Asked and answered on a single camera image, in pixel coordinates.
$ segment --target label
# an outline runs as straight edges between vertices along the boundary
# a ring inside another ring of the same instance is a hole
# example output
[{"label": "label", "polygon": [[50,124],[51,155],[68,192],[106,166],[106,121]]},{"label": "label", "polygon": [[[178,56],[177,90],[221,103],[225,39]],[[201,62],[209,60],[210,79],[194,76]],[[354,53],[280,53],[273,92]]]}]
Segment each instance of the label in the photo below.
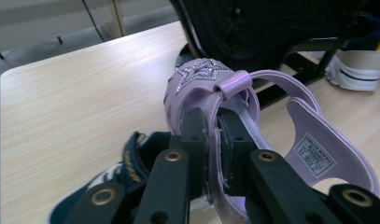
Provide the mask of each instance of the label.
[{"label": "label", "polygon": [[294,149],[316,178],[323,176],[337,164],[330,153],[309,133],[306,133]]}]

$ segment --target shoe stripe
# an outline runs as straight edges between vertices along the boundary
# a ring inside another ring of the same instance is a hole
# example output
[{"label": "shoe stripe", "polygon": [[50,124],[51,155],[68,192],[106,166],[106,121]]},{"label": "shoe stripe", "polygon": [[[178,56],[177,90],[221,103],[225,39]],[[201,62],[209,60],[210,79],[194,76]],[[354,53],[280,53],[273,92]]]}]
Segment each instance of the shoe stripe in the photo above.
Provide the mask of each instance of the shoe stripe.
[{"label": "shoe stripe", "polygon": [[359,77],[353,77],[353,76],[350,76],[347,72],[345,72],[344,70],[340,69],[339,70],[342,74],[344,74],[346,77],[350,77],[352,79],[355,79],[355,80],[358,80],[358,81],[378,81],[379,78],[373,78],[373,79],[366,79],[366,78],[359,78]]}]

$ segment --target shoe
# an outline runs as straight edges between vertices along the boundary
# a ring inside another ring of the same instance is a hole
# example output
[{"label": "shoe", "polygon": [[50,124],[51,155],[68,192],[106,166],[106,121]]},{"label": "shoe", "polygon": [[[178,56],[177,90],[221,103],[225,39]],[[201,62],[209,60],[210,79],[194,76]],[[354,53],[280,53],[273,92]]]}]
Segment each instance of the shoe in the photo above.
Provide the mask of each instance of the shoe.
[{"label": "shoe", "polygon": [[380,82],[380,20],[360,13],[354,37],[337,50],[326,68],[326,79],[352,91],[375,91]]},{"label": "shoe", "polygon": [[172,134],[181,133],[186,111],[200,107],[204,112],[209,137],[206,191],[222,223],[248,223],[249,219],[245,198],[224,193],[218,109],[225,108],[236,113],[257,148],[274,150],[258,126],[260,105],[251,88],[255,78],[271,81],[289,95],[287,109],[294,122],[296,137],[285,159],[305,183],[312,186],[323,179],[337,177],[374,194],[379,193],[379,183],[372,166],[323,117],[315,97],[300,81],[274,70],[250,74],[246,71],[234,72],[221,62],[197,59],[184,63],[169,78],[163,103]]},{"label": "shoe", "polygon": [[82,195],[105,182],[122,185],[128,192],[144,185],[158,154],[169,148],[171,134],[153,133],[147,141],[142,141],[143,137],[141,133],[134,133],[123,149],[122,161],[112,165],[58,202],[49,216],[49,223],[63,224]]}]

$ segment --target metal rivet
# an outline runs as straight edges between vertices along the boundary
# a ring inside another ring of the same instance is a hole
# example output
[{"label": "metal rivet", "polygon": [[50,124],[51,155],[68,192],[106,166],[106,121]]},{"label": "metal rivet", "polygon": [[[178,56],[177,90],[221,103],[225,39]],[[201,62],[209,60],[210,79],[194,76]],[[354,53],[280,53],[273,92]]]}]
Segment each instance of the metal rivet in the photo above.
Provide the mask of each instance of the metal rivet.
[{"label": "metal rivet", "polygon": [[276,157],[274,156],[274,154],[270,153],[270,152],[262,152],[259,154],[259,158],[262,160],[262,161],[274,161],[276,160]]},{"label": "metal rivet", "polygon": [[361,207],[370,207],[373,205],[373,201],[368,195],[356,189],[344,189],[342,195],[351,203]]},{"label": "metal rivet", "polygon": [[113,201],[116,195],[117,192],[113,189],[99,189],[91,196],[91,202],[95,205],[104,205]]},{"label": "metal rivet", "polygon": [[179,161],[181,160],[181,154],[178,152],[169,152],[165,155],[167,161]]}]

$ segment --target sandal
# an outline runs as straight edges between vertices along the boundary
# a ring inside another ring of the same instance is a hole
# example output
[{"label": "sandal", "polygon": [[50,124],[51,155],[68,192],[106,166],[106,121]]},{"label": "sandal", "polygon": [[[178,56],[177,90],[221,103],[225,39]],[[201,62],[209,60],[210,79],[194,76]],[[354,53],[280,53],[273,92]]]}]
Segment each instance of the sandal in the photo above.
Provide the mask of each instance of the sandal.
[{"label": "sandal", "polygon": [[285,159],[309,186],[336,177],[379,194],[372,166],[324,119],[315,97],[301,82],[274,70],[234,72],[221,62],[197,59],[180,66],[169,78],[163,103],[172,134],[180,134],[183,115],[188,110],[195,107],[203,110],[210,143],[207,196],[223,223],[247,223],[248,216],[243,197],[224,193],[218,109],[236,113],[257,148],[274,150],[258,127],[260,105],[251,87],[254,78],[275,83],[290,97],[287,109],[296,136]]}]

